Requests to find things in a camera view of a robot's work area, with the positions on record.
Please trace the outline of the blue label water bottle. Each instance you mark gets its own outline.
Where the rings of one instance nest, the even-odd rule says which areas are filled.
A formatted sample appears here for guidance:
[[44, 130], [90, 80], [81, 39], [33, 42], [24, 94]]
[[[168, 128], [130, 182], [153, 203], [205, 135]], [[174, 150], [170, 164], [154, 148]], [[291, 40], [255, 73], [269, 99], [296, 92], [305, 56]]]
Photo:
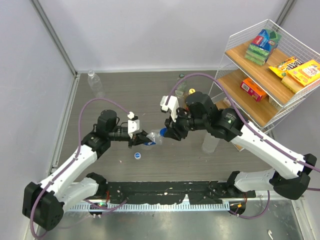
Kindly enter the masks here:
[[152, 140], [154, 142], [154, 144], [153, 145], [142, 144], [141, 148], [143, 150], [151, 150], [154, 147], [158, 147], [158, 146], [162, 145], [165, 137], [160, 135], [160, 130], [161, 129], [154, 129], [147, 135], [147, 137], [150, 140]]

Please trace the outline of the blue white bottle cap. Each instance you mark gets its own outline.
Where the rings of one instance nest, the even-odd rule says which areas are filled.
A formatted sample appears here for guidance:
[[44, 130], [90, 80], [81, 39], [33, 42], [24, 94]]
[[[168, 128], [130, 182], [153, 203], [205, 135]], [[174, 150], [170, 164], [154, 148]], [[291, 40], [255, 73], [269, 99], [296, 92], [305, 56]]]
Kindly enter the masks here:
[[141, 154], [140, 154], [139, 152], [136, 152], [136, 153], [134, 154], [134, 158], [135, 158], [136, 160], [140, 160], [140, 159], [141, 159]]

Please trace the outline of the yellow bottle cap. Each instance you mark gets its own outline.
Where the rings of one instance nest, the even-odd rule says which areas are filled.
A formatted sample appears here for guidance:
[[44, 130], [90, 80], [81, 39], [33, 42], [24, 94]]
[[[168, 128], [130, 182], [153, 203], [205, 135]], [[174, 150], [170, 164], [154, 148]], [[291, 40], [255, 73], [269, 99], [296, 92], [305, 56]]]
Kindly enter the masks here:
[[193, 93], [195, 93], [195, 92], [196, 92], [196, 90], [195, 90], [194, 88], [190, 88], [188, 93], [189, 93], [189, 94], [193, 94]]

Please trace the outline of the clear plastic bottle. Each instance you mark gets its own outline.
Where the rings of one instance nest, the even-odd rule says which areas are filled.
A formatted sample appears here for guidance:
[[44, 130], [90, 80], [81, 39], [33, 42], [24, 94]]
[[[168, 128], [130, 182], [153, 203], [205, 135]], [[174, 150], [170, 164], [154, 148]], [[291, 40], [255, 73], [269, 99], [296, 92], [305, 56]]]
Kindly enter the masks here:
[[88, 84], [96, 98], [104, 98], [105, 90], [100, 77], [93, 71], [89, 70], [88, 73]]

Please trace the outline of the dark blue bottle cap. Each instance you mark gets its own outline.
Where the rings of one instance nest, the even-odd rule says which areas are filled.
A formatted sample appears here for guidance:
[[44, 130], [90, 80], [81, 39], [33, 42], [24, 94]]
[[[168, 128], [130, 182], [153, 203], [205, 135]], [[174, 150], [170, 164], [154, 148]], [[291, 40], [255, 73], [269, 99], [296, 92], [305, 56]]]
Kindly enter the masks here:
[[160, 135], [161, 135], [162, 137], [164, 137], [166, 132], [167, 132], [167, 128], [164, 127], [164, 128], [162, 128], [162, 129], [160, 130], [159, 133], [160, 133]]

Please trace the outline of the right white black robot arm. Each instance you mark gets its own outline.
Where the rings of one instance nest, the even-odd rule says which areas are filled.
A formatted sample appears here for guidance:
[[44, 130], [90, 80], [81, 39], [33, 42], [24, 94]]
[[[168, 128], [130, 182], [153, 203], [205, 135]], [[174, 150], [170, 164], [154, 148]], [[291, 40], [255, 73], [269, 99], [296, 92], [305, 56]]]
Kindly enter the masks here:
[[200, 91], [189, 95], [185, 104], [186, 108], [180, 107], [175, 96], [162, 97], [161, 111], [170, 114], [164, 123], [165, 138], [181, 141], [191, 131], [205, 130], [216, 139], [241, 146], [271, 166], [265, 171], [233, 171], [225, 186], [230, 197], [273, 190], [284, 198], [297, 200], [308, 189], [310, 172], [317, 162], [314, 155], [284, 147], [244, 119], [238, 109], [219, 109]]

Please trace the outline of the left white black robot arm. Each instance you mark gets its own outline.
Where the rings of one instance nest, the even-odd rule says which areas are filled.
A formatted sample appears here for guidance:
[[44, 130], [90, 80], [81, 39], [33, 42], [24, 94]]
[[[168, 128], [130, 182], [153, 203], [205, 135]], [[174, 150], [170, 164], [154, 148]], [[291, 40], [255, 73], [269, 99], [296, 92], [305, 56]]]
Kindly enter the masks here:
[[148, 133], [141, 129], [138, 117], [133, 113], [129, 116], [127, 126], [121, 126], [115, 111], [102, 111], [93, 130], [54, 173], [39, 183], [30, 182], [25, 187], [23, 215], [44, 230], [51, 231], [76, 203], [91, 196], [102, 199], [108, 186], [104, 177], [90, 173], [77, 184], [74, 180], [111, 147], [112, 141], [127, 142], [128, 147], [151, 142]]

